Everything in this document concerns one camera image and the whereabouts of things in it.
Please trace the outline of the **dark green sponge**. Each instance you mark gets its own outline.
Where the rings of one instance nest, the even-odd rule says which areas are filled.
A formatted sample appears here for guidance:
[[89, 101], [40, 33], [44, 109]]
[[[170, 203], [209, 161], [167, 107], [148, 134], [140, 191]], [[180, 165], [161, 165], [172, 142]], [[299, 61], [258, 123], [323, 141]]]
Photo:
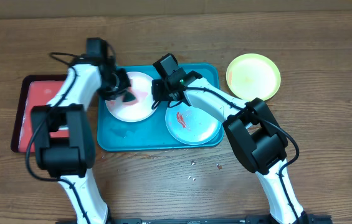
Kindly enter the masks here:
[[135, 100], [136, 100], [136, 96], [132, 92], [130, 92], [128, 90], [126, 90], [124, 92], [123, 99], [122, 99], [123, 103], [130, 103], [130, 102], [135, 101]]

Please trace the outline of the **white plate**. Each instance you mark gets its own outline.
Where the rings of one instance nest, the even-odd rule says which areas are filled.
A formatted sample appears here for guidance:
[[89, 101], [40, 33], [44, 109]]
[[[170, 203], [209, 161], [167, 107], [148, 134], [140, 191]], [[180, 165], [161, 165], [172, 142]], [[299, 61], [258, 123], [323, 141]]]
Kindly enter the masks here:
[[134, 96], [131, 101], [124, 101], [127, 95], [122, 95], [115, 100], [106, 101], [108, 111], [121, 121], [138, 122], [151, 116], [155, 109], [152, 109], [154, 103], [151, 91], [153, 79], [142, 72], [127, 73], [131, 87], [128, 91]]

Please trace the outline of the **light blue plate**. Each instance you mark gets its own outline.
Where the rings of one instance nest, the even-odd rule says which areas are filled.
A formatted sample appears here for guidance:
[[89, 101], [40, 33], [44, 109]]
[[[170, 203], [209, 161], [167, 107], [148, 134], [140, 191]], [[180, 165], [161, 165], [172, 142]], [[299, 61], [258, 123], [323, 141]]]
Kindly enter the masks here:
[[170, 135], [181, 144], [211, 147], [224, 137], [221, 123], [199, 108], [180, 104], [167, 108], [164, 118]]

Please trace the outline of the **yellow-green plate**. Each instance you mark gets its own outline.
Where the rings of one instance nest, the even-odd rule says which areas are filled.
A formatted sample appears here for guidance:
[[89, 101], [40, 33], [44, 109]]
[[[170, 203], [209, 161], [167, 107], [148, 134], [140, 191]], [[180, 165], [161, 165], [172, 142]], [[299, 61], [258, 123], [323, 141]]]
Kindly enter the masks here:
[[233, 94], [252, 101], [271, 99], [281, 86], [281, 74], [271, 59], [260, 54], [236, 57], [226, 70], [226, 82]]

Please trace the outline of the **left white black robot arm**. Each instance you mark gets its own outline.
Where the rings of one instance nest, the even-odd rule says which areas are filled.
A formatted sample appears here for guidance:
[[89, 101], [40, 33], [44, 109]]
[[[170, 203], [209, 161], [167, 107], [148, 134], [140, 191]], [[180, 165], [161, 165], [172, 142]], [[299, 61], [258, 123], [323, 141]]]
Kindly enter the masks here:
[[32, 136], [26, 158], [33, 152], [48, 177], [33, 178], [57, 182], [65, 190], [77, 215], [76, 223], [111, 223], [108, 205], [102, 199], [93, 176], [95, 143], [87, 110], [95, 94], [105, 100], [136, 99], [125, 69], [117, 68], [114, 48], [98, 37], [88, 38], [86, 52], [72, 55], [66, 63], [67, 77], [57, 94], [44, 106], [31, 110]]

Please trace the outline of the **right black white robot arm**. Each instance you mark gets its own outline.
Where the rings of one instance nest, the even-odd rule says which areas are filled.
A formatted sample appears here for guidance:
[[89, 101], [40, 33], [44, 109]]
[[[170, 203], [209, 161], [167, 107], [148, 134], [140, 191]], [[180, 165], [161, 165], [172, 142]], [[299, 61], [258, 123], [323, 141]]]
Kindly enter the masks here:
[[162, 101], [199, 108], [222, 123], [233, 153], [255, 173], [269, 201], [273, 223], [306, 223], [288, 177], [286, 148], [294, 139], [276, 121], [265, 101], [244, 101], [212, 86], [200, 73], [185, 72], [173, 54], [153, 64], [160, 78], [153, 81], [154, 107]]

